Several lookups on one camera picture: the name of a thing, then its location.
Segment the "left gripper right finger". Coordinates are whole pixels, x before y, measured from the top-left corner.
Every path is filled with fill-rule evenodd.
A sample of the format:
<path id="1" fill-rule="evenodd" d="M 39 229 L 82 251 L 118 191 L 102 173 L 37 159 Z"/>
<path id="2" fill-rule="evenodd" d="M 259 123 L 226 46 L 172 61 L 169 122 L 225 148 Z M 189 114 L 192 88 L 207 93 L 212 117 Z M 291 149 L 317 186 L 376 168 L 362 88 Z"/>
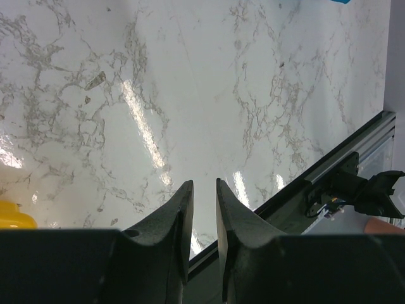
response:
<path id="1" fill-rule="evenodd" d="M 224 303 L 403 303 L 401 234 L 288 235 L 216 181 Z"/>

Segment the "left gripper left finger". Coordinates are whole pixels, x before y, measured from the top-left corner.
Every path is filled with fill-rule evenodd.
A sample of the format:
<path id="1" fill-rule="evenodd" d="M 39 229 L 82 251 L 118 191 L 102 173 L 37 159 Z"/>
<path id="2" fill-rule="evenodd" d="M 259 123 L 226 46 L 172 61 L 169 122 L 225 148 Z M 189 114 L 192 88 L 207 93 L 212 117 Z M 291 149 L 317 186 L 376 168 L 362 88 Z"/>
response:
<path id="1" fill-rule="evenodd" d="M 125 229 L 1 231 L 2 303 L 181 303 L 194 185 Z"/>

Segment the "blue t shirt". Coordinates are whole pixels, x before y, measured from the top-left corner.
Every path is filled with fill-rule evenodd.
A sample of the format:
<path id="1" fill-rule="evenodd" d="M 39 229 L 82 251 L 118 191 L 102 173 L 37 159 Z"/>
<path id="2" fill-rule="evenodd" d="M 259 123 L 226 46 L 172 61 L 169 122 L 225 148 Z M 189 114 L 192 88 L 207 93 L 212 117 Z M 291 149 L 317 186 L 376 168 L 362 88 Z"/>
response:
<path id="1" fill-rule="evenodd" d="M 335 3 L 347 4 L 347 3 L 349 3 L 351 0 L 331 0 L 331 1 L 333 1 L 333 2 L 335 2 Z"/>

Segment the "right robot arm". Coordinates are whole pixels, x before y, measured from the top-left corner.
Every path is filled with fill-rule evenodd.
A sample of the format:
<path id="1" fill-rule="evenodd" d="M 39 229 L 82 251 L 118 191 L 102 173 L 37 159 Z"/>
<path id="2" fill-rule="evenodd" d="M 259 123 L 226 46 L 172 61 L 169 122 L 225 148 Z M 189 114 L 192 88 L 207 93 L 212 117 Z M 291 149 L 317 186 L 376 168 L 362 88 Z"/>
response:
<path id="1" fill-rule="evenodd" d="M 404 177 L 404 172 L 385 171 L 365 179 L 358 175 L 358 167 L 359 153 L 352 152 L 316 181 L 306 194 L 304 215 L 312 219 L 353 206 L 361 214 L 403 219 L 391 196 L 394 184 Z"/>

